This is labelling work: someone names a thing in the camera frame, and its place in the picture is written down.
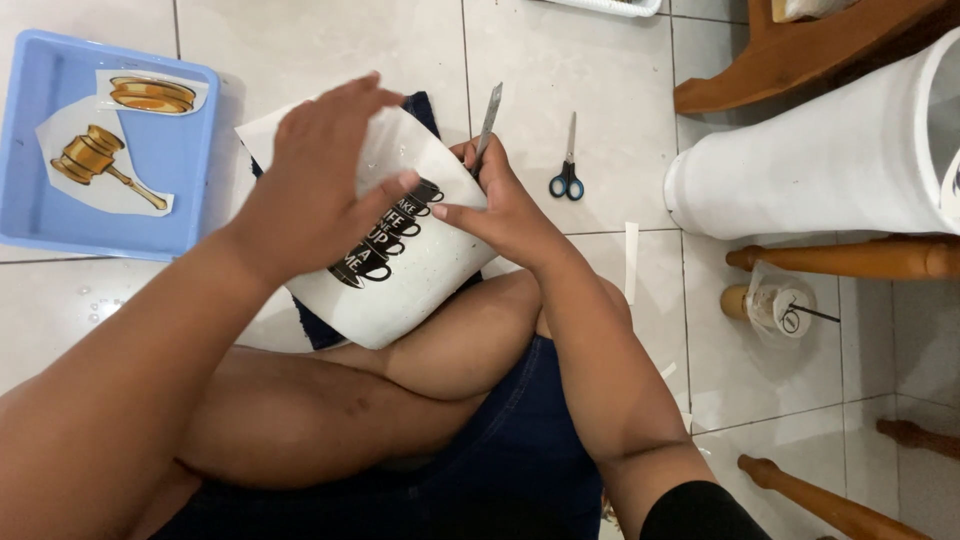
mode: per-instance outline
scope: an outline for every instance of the white plastic basket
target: white plastic basket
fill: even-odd
[[[649,17],[660,9],[662,0],[633,0],[633,2],[615,2],[614,0],[549,0],[557,4],[613,13],[625,17]]]

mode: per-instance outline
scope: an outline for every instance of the gavel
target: gavel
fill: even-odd
[[[116,135],[100,126],[90,124],[86,127],[86,135],[74,137],[70,144],[63,147],[63,155],[50,160],[50,164],[63,176],[83,185],[90,185],[94,176],[106,171],[150,201],[156,209],[167,209],[166,201],[113,167],[113,153],[126,146]]]

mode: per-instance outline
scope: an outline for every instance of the white vase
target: white vase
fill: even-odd
[[[960,233],[939,210],[960,149],[960,29],[752,127],[704,137],[671,163],[667,209],[685,231]]]
[[[276,126],[284,108],[237,133],[264,169],[273,161]],[[439,139],[403,109],[392,107],[369,124],[357,164],[357,192],[387,175],[416,169],[423,189],[414,202],[385,214],[372,235],[332,270],[293,278],[286,284],[305,306],[334,330],[367,349],[382,349],[420,324],[467,278],[496,257],[480,239],[438,220],[429,210],[444,201],[485,209],[487,198],[464,166]],[[377,238],[384,243],[377,244]]]

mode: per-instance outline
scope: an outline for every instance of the scissors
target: scissors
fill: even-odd
[[[564,168],[560,174],[553,177],[550,181],[550,194],[556,198],[566,195],[571,201],[579,201],[584,196],[584,185],[577,178],[573,166],[573,141],[577,135],[577,113],[573,113],[573,119],[570,120],[570,139],[566,144],[566,160]]]

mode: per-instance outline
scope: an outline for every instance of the wooden furniture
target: wooden furniture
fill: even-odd
[[[736,466],[750,475],[757,486],[781,493],[853,540],[931,540],[929,536],[863,504],[790,476],[769,459],[755,459],[744,454],[736,460]]]
[[[877,420],[876,430],[907,448],[926,448],[960,460],[960,438],[927,431],[906,420]]]
[[[882,280],[960,279],[960,237],[895,234],[859,244],[805,248],[747,246],[727,253],[727,264],[747,272],[758,260],[784,270]]]
[[[835,73],[947,2],[860,0],[824,19],[775,23],[770,0],[750,0],[747,48],[716,77],[690,79],[677,86],[674,107],[681,113],[732,109]]]

